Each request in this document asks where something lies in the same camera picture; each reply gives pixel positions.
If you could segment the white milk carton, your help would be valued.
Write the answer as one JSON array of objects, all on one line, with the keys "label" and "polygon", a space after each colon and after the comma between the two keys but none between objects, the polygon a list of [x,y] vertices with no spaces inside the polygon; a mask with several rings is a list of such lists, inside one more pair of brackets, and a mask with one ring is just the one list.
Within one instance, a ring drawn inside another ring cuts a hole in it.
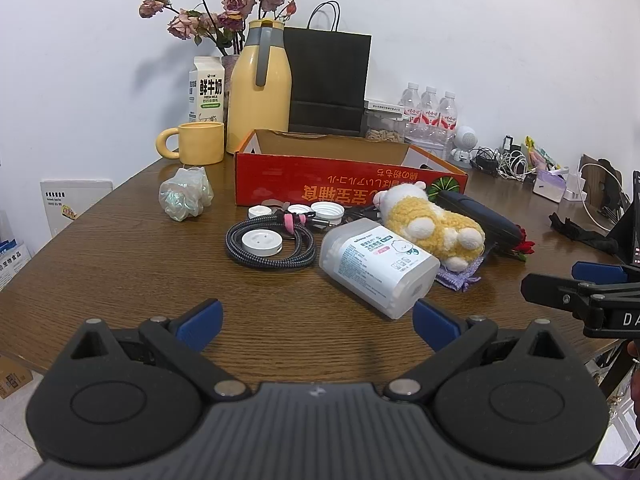
[{"label": "white milk carton", "polygon": [[224,121],[224,66],[219,56],[196,56],[189,73],[190,122]]}]

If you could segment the purple cloth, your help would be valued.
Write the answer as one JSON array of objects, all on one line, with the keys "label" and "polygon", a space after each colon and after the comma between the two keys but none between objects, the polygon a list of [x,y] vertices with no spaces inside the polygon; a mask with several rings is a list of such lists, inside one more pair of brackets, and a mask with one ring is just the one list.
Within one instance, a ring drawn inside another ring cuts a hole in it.
[{"label": "purple cloth", "polygon": [[454,292],[466,292],[471,285],[482,279],[477,275],[477,271],[485,258],[485,255],[481,255],[461,272],[452,272],[441,266],[437,271],[435,281]]}]

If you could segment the iridescent plastic bag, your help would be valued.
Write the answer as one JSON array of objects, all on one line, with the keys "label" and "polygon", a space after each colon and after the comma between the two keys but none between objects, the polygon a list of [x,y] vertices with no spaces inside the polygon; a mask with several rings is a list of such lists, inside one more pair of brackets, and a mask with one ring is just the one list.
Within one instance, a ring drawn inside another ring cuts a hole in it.
[{"label": "iridescent plastic bag", "polygon": [[181,222],[198,217],[213,203],[214,191],[204,167],[179,168],[158,189],[158,201],[165,214]]}]

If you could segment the water bottle left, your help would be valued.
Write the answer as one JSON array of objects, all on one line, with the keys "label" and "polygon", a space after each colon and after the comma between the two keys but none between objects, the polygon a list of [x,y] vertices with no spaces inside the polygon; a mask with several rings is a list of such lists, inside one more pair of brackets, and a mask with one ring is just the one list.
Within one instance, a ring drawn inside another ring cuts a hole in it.
[{"label": "water bottle left", "polygon": [[419,85],[409,82],[402,92],[398,105],[402,108],[402,119],[406,123],[405,139],[412,141],[416,138],[420,122]]}]

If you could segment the water bottle middle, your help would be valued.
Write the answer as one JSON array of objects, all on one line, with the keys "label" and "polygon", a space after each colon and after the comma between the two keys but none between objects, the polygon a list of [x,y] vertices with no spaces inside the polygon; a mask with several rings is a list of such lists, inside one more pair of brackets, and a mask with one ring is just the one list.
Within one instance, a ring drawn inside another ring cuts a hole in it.
[{"label": "water bottle middle", "polygon": [[435,132],[439,121],[437,94],[434,87],[427,86],[425,88],[421,96],[419,110],[418,138],[426,141]]}]

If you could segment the water bottle right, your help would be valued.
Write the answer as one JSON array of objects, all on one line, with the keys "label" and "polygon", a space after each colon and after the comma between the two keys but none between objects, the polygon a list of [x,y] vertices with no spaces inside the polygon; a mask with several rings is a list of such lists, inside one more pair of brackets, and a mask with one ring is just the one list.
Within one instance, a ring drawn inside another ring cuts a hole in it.
[{"label": "water bottle right", "polygon": [[446,145],[458,125],[458,108],[454,92],[445,92],[439,101],[437,113],[436,138],[439,143]]}]

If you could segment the dark blue glasses case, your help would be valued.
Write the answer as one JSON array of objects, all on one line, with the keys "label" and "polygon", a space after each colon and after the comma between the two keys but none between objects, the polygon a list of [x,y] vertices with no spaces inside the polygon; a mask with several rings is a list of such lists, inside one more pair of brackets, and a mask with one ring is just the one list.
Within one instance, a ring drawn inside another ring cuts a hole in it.
[{"label": "dark blue glasses case", "polygon": [[515,223],[465,194],[440,191],[435,203],[474,220],[484,230],[490,244],[513,249],[522,241],[521,229]]}]

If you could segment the red artificial rose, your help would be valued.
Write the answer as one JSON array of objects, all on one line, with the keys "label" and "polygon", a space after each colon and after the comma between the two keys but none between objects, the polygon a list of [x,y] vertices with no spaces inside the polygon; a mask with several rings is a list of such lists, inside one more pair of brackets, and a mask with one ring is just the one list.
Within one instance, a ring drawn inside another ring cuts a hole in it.
[{"label": "red artificial rose", "polygon": [[520,242],[514,247],[500,247],[499,252],[503,256],[525,262],[527,257],[535,252],[535,243],[527,238],[526,229],[521,226],[518,226],[518,228],[521,234]]}]

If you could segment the purple white box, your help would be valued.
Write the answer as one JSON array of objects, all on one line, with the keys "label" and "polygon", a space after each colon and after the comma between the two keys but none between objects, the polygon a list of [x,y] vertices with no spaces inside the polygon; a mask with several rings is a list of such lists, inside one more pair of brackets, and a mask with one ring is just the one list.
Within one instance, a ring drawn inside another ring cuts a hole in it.
[{"label": "purple white box", "polygon": [[538,170],[533,186],[533,193],[559,204],[567,202],[582,202],[587,198],[586,181],[578,174],[565,170]]}]

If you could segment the large white ribbed lid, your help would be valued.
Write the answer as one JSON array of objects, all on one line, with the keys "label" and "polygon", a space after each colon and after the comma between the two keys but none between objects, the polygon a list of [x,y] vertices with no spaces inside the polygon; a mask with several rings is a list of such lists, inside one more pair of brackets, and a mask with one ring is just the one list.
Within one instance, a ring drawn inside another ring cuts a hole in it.
[{"label": "large white ribbed lid", "polygon": [[310,206],[314,212],[314,218],[324,222],[328,222],[330,226],[339,226],[345,214],[345,208],[334,202],[315,202]]}]

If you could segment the clear seed container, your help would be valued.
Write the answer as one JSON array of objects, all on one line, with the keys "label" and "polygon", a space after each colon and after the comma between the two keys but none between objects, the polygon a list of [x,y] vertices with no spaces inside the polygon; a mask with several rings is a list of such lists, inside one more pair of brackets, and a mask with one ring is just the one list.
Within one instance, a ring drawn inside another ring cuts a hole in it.
[{"label": "clear seed container", "polygon": [[398,104],[367,100],[364,102],[364,137],[372,142],[404,143],[404,108]]}]

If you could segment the black paper bag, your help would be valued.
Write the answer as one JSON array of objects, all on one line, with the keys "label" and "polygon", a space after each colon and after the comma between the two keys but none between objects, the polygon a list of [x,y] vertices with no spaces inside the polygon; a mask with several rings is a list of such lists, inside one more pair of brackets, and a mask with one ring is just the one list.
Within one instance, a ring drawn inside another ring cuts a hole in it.
[{"label": "black paper bag", "polygon": [[292,73],[290,129],[361,136],[371,37],[341,32],[340,3],[323,1],[314,12],[325,6],[333,10],[328,30],[306,26],[284,31]]}]

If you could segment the dried rose bouquet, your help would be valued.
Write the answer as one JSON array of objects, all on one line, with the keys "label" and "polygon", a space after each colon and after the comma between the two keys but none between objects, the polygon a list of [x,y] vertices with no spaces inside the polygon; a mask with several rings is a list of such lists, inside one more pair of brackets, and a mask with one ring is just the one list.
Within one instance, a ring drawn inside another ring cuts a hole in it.
[{"label": "dried rose bouquet", "polygon": [[218,9],[207,0],[198,0],[190,9],[180,8],[171,0],[142,0],[138,7],[142,20],[167,12],[170,36],[194,44],[209,40],[223,56],[242,51],[253,18],[286,23],[296,11],[294,0],[220,0]]}]

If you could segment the water bottle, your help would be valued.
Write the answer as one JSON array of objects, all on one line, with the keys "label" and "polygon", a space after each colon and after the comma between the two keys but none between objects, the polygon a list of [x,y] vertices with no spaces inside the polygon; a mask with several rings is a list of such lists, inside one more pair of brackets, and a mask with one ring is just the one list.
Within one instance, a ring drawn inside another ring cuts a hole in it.
[{"label": "water bottle", "polygon": [[445,92],[439,101],[437,113],[436,138],[439,143],[446,145],[458,125],[458,108],[454,92]]},{"label": "water bottle", "polygon": [[425,88],[421,96],[419,110],[418,138],[426,141],[435,132],[439,121],[437,94],[434,87],[427,86]]},{"label": "water bottle", "polygon": [[416,138],[420,122],[419,85],[409,82],[402,92],[398,105],[402,108],[402,119],[406,123],[405,139],[412,141]]}]

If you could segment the small white lid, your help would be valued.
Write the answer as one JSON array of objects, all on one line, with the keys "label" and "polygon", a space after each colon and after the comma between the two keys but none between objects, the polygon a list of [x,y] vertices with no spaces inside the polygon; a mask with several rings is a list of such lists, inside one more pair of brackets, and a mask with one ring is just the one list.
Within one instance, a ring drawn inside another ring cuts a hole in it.
[{"label": "small white lid", "polygon": [[288,206],[288,212],[290,214],[312,214],[314,211],[303,204],[291,204]]}]

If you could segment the small white robot figure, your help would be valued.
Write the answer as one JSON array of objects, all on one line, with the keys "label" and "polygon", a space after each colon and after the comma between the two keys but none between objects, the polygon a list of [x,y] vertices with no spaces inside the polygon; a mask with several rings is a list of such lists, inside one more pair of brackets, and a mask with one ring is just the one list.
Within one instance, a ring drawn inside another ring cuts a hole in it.
[{"label": "small white robot figure", "polygon": [[451,162],[460,168],[470,168],[472,151],[477,146],[477,135],[473,128],[459,126],[452,137]]}]

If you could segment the white square charger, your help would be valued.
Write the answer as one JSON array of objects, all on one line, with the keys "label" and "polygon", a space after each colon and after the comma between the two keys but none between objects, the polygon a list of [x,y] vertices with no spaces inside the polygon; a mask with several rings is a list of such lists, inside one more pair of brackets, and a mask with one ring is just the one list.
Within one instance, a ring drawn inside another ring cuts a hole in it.
[{"label": "white square charger", "polygon": [[259,217],[271,216],[273,214],[272,209],[265,205],[251,206],[247,209],[247,218],[255,219]]}]

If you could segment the white round disc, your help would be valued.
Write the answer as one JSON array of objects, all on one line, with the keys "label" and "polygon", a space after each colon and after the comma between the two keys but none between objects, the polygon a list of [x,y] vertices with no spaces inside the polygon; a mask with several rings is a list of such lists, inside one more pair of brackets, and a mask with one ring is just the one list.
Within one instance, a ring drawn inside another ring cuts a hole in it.
[{"label": "white round disc", "polygon": [[273,230],[252,229],[241,236],[241,245],[251,255],[268,258],[282,250],[283,238]]}]

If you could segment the yellow thermos jug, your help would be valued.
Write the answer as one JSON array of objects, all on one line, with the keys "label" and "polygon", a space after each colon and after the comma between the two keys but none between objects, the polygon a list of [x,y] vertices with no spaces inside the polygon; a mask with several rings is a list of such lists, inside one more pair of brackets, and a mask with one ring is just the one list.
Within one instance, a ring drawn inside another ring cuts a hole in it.
[{"label": "yellow thermos jug", "polygon": [[284,25],[271,18],[251,21],[231,75],[227,152],[235,153],[254,130],[288,132],[291,92]]}]

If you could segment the red orange cardboard box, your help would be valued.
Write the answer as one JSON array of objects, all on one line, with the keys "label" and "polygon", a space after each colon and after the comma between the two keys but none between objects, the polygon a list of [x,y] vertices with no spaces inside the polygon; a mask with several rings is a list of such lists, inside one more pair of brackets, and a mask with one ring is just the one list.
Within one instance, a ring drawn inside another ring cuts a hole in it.
[{"label": "red orange cardboard box", "polygon": [[255,130],[234,154],[235,201],[366,206],[377,192],[421,181],[437,191],[465,190],[468,175],[410,144],[354,136]]}]

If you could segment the clear cotton swab box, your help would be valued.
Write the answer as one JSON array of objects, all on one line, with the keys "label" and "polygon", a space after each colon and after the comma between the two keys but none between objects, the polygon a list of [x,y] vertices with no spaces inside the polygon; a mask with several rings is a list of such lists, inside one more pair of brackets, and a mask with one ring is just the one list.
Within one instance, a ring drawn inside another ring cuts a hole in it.
[{"label": "clear cotton swab box", "polygon": [[382,224],[359,219],[323,237],[319,266],[367,304],[398,320],[430,291],[440,262]]}]

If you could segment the yellow ceramic mug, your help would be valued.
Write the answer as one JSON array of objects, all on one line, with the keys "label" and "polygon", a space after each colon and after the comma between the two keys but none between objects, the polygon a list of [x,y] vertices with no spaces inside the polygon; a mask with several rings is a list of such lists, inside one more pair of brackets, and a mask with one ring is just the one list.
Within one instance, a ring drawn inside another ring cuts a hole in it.
[{"label": "yellow ceramic mug", "polygon": [[[166,141],[178,138],[177,151]],[[155,140],[157,153],[163,158],[179,159],[186,166],[215,165],[224,159],[224,124],[222,122],[187,122],[161,132]]]}]

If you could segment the yellow white plush alpaca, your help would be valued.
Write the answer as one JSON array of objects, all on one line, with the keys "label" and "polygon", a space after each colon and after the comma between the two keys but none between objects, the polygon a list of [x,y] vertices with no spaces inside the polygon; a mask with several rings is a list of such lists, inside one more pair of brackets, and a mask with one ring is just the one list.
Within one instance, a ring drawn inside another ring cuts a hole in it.
[{"label": "yellow white plush alpaca", "polygon": [[465,271],[485,252],[482,227],[431,202],[422,181],[377,192],[373,205],[386,229],[429,252],[451,272]]}]

